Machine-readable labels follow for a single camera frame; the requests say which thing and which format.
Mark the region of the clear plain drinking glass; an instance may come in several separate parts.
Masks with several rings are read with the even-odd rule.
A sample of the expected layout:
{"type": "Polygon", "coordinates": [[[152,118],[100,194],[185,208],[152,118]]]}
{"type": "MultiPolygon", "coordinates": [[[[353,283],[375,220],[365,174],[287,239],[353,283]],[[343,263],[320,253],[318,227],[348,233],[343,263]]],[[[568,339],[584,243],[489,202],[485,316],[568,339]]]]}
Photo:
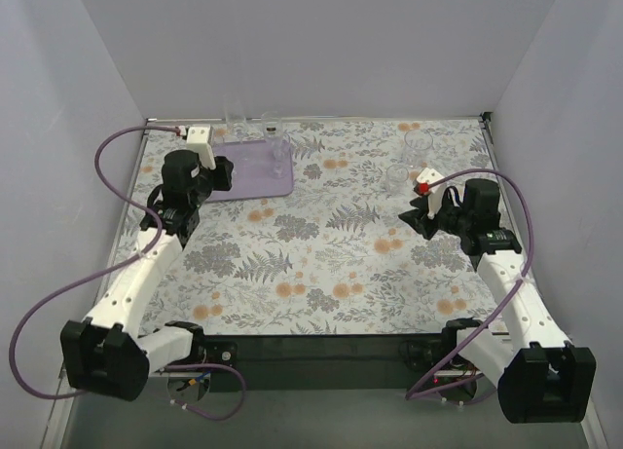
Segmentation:
{"type": "Polygon", "coordinates": [[[224,113],[229,136],[243,143],[248,135],[248,127],[241,102],[237,99],[226,101],[224,113]]]}

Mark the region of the clear wine glass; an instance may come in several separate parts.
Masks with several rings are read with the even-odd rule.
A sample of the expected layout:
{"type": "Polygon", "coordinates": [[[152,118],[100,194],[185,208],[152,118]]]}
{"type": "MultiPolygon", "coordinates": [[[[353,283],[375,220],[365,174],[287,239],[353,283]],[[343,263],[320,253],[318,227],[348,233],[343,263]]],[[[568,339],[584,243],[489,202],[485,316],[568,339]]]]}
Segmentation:
{"type": "Polygon", "coordinates": [[[286,162],[291,158],[291,139],[287,132],[275,135],[271,141],[274,158],[273,175],[281,178],[285,174],[286,162]]]}

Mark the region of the clear champagne flute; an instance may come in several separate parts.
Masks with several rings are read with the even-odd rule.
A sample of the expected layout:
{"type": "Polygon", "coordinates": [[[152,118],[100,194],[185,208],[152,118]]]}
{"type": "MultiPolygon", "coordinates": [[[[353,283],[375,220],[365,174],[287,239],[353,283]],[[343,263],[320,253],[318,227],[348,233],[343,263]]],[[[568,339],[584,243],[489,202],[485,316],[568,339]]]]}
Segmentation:
{"type": "Polygon", "coordinates": [[[262,115],[262,132],[264,139],[271,146],[274,158],[274,175],[281,178],[285,169],[286,142],[282,120],[276,112],[269,111],[262,115]]]}

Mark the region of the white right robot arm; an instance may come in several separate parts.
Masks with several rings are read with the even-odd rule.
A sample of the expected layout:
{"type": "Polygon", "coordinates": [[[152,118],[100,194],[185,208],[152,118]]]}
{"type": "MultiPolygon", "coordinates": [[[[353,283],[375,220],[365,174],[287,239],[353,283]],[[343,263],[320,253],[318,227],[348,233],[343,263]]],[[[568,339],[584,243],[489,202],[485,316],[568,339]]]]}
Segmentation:
{"type": "Polygon", "coordinates": [[[554,321],[529,277],[532,251],[500,225],[500,188],[490,179],[470,177],[463,191],[428,168],[417,177],[412,210],[400,219],[423,238],[437,232],[459,238],[460,248],[489,288],[510,336],[504,346],[490,321],[465,319],[446,330],[452,348],[414,386],[409,399],[455,356],[473,364],[497,390],[503,415],[514,424],[579,423],[586,414],[597,362],[591,350],[576,347],[554,321]]]}

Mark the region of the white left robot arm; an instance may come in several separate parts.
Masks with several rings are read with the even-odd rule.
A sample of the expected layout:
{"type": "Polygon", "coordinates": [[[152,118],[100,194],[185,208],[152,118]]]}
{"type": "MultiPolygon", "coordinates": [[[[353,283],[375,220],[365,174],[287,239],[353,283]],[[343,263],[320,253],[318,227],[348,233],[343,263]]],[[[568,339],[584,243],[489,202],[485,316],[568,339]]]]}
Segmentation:
{"type": "Polygon", "coordinates": [[[199,226],[202,204],[213,192],[231,190],[233,170],[224,156],[205,166],[191,150],[165,155],[162,182],[147,199],[133,257],[86,316],[61,330],[72,388],[133,401],[151,373],[203,358],[198,325],[173,321],[147,335],[139,329],[166,271],[199,226]]]}

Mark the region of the lilac plastic tray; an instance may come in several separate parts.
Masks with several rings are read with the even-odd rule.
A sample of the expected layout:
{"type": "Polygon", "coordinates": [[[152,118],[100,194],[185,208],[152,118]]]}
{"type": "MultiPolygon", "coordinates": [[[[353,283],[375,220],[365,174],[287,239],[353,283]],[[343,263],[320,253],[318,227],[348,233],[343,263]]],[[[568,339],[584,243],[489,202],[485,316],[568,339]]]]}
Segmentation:
{"type": "Polygon", "coordinates": [[[285,143],[282,159],[275,158],[272,144],[260,139],[228,142],[213,147],[216,156],[234,163],[232,189],[214,191],[208,203],[268,199],[288,196],[294,189],[291,147],[285,143]]]}

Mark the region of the clear small tumbler glass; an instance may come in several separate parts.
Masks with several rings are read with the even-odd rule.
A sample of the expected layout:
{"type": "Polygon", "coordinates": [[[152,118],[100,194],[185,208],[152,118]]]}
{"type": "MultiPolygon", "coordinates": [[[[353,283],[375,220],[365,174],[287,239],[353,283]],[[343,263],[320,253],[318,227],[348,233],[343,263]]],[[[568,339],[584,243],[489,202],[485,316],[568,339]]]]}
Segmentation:
{"type": "Polygon", "coordinates": [[[409,180],[409,169],[403,165],[392,165],[385,171],[385,190],[390,196],[400,194],[409,180]]]}

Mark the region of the clear tall tumbler glass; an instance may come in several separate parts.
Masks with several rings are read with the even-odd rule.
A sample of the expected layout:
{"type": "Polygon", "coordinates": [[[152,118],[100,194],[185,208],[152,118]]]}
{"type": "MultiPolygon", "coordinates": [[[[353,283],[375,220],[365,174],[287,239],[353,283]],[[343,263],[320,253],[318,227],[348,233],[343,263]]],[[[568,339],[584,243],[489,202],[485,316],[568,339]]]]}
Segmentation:
{"type": "Polygon", "coordinates": [[[433,147],[433,137],[426,130],[411,130],[404,136],[402,162],[411,168],[423,168],[433,147]]]}

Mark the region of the floral patterned table mat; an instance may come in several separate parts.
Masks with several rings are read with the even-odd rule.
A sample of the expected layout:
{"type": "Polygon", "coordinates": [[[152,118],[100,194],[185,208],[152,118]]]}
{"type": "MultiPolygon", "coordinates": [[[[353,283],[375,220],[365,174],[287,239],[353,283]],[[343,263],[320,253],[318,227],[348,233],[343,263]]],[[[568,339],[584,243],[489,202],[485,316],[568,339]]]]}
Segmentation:
{"type": "Polygon", "coordinates": [[[387,169],[412,133],[426,166],[485,177],[492,156],[479,121],[303,121],[285,127],[294,188],[281,198],[204,205],[140,324],[186,320],[209,334],[437,332],[486,318],[495,299],[458,239],[425,241],[399,219],[410,185],[387,169]]]}

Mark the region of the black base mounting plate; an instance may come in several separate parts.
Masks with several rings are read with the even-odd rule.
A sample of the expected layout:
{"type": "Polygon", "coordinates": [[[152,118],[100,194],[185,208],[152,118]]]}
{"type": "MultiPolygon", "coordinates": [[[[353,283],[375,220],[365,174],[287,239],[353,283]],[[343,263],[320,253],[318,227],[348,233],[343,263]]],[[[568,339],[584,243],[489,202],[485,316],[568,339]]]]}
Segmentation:
{"type": "Polygon", "coordinates": [[[165,371],[203,376],[215,393],[411,388],[457,343],[448,334],[202,336],[165,371]]]}

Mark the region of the aluminium frame rail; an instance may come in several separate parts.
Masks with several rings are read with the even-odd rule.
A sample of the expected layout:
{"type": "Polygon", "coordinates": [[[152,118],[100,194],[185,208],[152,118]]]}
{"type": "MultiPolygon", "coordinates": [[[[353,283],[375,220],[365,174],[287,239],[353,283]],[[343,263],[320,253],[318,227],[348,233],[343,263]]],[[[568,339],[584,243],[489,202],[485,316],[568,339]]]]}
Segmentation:
{"type": "Polygon", "coordinates": [[[443,353],[437,334],[221,335],[232,371],[184,388],[151,378],[134,401],[86,394],[56,409],[49,448],[603,448],[593,406],[507,418],[486,380],[406,400],[443,353]]]}

